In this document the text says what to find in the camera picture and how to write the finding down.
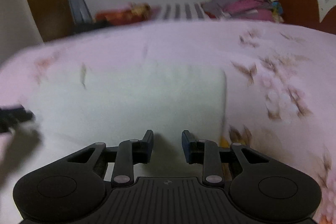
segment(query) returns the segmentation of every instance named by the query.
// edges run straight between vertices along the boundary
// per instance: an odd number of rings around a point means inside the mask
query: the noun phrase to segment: brown headboard
[[[318,0],[279,0],[283,7],[283,19],[287,24],[336,34],[336,6],[320,22]]]

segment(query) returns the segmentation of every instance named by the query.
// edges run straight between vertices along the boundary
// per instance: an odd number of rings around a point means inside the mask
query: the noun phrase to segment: circular pad
[[[251,164],[231,182],[229,195],[261,222],[298,222],[311,217],[321,200],[319,185],[287,165]]]
[[[46,198],[62,198],[73,193],[76,188],[76,181],[64,176],[46,178],[37,186],[38,192]]]
[[[287,178],[269,177],[260,181],[259,190],[270,198],[286,199],[296,194],[297,186]]]
[[[94,211],[105,197],[104,181],[85,165],[47,165],[22,177],[13,199],[20,213],[35,222],[64,223]]]

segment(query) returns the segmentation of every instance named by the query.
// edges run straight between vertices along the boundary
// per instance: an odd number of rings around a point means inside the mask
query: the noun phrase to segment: pile of clothes
[[[203,3],[202,8],[211,18],[283,22],[283,10],[278,0],[211,0]]]

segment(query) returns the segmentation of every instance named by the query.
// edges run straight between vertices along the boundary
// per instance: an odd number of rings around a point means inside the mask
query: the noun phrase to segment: striped fabric
[[[153,20],[210,20],[200,3],[167,4],[159,8]]]

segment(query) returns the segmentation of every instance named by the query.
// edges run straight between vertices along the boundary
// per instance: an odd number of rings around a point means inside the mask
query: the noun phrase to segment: pink bed sheet
[[[336,224],[335,35],[240,20],[93,32],[13,56],[1,68],[0,105],[24,105],[41,81],[63,68],[85,64],[106,71],[146,59],[222,68],[222,144],[243,142],[311,175],[323,192],[315,220]]]

